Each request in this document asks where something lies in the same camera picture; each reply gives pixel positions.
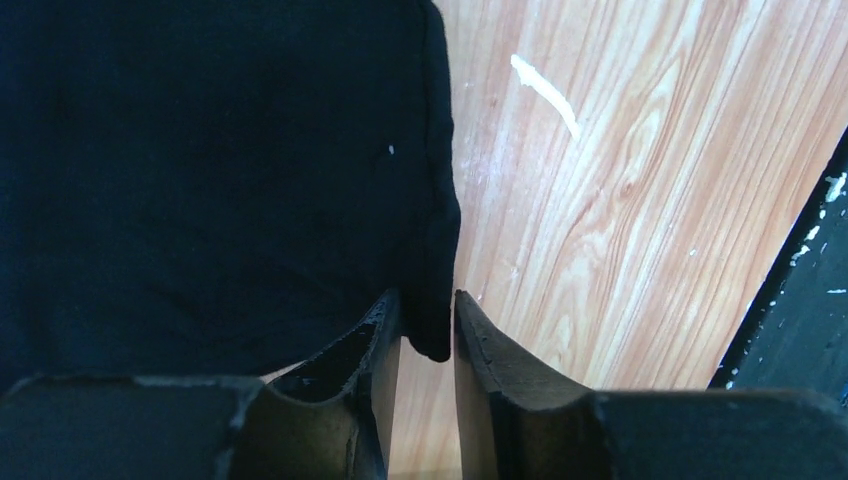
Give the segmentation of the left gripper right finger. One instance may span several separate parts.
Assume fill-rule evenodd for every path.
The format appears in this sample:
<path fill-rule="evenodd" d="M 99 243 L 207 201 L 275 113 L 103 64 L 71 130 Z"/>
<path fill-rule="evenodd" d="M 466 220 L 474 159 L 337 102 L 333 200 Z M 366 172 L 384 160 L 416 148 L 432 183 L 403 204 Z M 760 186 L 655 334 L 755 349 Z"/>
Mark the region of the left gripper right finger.
<path fill-rule="evenodd" d="M 510 338 L 463 290 L 454 379 L 463 478 L 612 478 L 592 389 Z"/>

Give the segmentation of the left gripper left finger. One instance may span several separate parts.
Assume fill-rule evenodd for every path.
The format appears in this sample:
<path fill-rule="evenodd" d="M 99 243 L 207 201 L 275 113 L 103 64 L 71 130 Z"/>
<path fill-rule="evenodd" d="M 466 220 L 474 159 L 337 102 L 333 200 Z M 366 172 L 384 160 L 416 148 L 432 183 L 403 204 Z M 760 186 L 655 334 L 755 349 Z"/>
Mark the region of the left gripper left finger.
<path fill-rule="evenodd" d="M 231 479 L 385 479 L 401 305 L 385 291 L 348 332 L 251 399 Z"/>

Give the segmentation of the black underwear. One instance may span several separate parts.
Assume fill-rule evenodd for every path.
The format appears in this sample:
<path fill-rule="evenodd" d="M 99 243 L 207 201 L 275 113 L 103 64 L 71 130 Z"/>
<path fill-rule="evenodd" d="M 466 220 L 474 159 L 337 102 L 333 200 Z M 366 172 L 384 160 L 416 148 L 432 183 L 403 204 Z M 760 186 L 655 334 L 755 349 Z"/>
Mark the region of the black underwear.
<path fill-rule="evenodd" d="M 2 386 L 448 360 L 452 133 L 431 1 L 3 2 Z"/>

